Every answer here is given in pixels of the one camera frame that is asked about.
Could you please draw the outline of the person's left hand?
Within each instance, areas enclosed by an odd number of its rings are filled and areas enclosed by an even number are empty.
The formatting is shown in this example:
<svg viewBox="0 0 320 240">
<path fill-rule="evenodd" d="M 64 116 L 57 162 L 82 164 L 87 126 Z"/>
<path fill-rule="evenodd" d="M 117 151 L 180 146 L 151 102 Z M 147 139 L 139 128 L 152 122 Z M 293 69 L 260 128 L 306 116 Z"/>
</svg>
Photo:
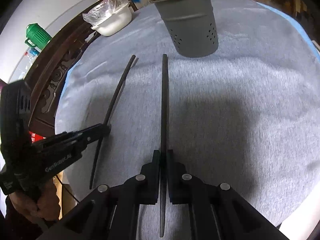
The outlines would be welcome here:
<svg viewBox="0 0 320 240">
<path fill-rule="evenodd" d="M 37 202 L 21 192 L 14 192 L 9 195 L 9 198 L 15 210 L 32 223 L 36 223 L 38 218 L 47 221 L 59 219 L 59 198 L 52 179 L 43 185 L 42 194 Z"/>
</svg>

